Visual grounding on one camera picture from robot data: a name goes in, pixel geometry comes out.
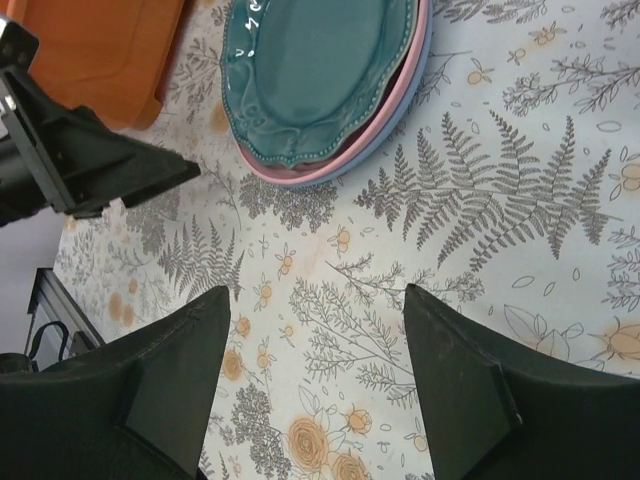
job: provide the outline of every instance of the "blue plate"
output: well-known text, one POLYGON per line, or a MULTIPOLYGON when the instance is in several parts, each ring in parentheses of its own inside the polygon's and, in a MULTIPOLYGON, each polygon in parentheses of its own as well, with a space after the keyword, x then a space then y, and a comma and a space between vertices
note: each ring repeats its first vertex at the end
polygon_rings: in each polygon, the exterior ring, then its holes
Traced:
POLYGON ((406 55, 417 0, 234 0, 222 97, 263 164, 325 160, 376 112, 406 55))
POLYGON ((345 163, 342 167, 334 170, 331 173, 328 173, 322 178, 317 178, 315 180, 311 180, 306 183, 301 183, 300 185, 296 185, 291 188, 300 188, 300 187, 310 187, 311 185, 317 185, 318 183, 328 182, 329 180, 333 180, 334 178, 339 177, 340 175, 345 174, 367 158, 369 158, 375 150, 382 145, 382 143, 387 139, 387 137, 391 134, 393 129, 396 127, 398 122, 402 120, 402 117, 409 108, 411 101, 413 100, 413 96, 418 89, 418 85, 420 85, 420 80, 424 75, 425 67, 427 65, 427 59, 429 58, 429 47, 431 46, 431 37, 433 36, 433 1, 429 4, 428 10, 428 20, 427 20, 427 34, 424 37, 424 44, 422 45, 422 51, 420 53, 420 58, 418 59, 418 64, 416 65, 416 71, 411 78, 411 82, 407 87, 407 91, 405 92, 402 100, 398 104, 395 112, 389 119, 389 121, 382 127, 380 133, 371 141, 369 145, 367 145, 360 153, 358 153, 353 159, 349 160, 348 163, 345 163))

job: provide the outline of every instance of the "stacked plates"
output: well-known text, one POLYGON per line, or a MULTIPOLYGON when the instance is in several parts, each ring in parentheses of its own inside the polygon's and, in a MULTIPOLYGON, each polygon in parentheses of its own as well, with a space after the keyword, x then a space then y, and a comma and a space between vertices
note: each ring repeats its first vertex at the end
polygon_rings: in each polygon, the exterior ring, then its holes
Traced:
POLYGON ((429 0, 234 0, 222 96, 251 171, 309 186, 368 158, 420 83, 431 10, 429 0))

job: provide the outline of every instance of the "orange chair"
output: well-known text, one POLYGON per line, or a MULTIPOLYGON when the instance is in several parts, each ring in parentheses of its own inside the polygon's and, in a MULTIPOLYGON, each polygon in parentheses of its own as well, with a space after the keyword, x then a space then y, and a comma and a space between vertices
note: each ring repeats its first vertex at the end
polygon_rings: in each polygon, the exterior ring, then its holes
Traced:
POLYGON ((0 0, 40 39, 30 73, 49 96, 113 129, 145 129, 162 108, 165 66, 186 0, 0 0))

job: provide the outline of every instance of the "pink plate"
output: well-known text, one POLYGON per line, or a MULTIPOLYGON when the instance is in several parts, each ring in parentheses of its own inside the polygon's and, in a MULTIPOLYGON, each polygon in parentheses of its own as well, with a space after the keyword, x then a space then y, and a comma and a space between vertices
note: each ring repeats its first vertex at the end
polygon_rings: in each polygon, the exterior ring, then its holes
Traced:
POLYGON ((318 178, 322 178, 332 171, 337 170, 344 164, 348 163, 358 154, 358 152, 371 143, 395 112, 396 107, 402 100, 414 75, 418 59, 420 58, 420 53, 422 52, 424 36, 427 31, 428 5, 429 0, 420 0, 416 32, 411 42, 411 47, 407 52, 404 64, 398 74, 395 85, 391 89, 388 97, 384 100, 384 104, 380 107, 375 117, 366 125, 366 127, 364 127, 363 130, 359 132, 359 135, 356 133, 356 135, 352 135, 350 137, 350 140, 352 141, 350 145, 344 146, 333 159, 308 165, 298 165, 296 169, 291 170, 281 166, 268 167, 262 165, 251 156, 251 153, 247 149, 236 142, 236 147, 240 152, 240 156, 243 158, 249 169, 258 177, 269 183, 289 186, 299 185, 317 180, 318 178))

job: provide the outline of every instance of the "tablecloth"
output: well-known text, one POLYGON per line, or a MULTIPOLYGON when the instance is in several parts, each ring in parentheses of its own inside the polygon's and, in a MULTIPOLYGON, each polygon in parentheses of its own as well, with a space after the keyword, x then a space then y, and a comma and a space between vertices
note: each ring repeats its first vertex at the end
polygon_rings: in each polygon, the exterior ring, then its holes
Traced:
POLYGON ((640 0, 434 8, 392 135, 295 191, 236 153, 220 101, 229 4, 201 1, 160 117, 129 133, 203 175, 67 221, 55 271, 107 340, 229 285, 210 478, 431 480, 408 282, 540 352, 640 375, 640 0))

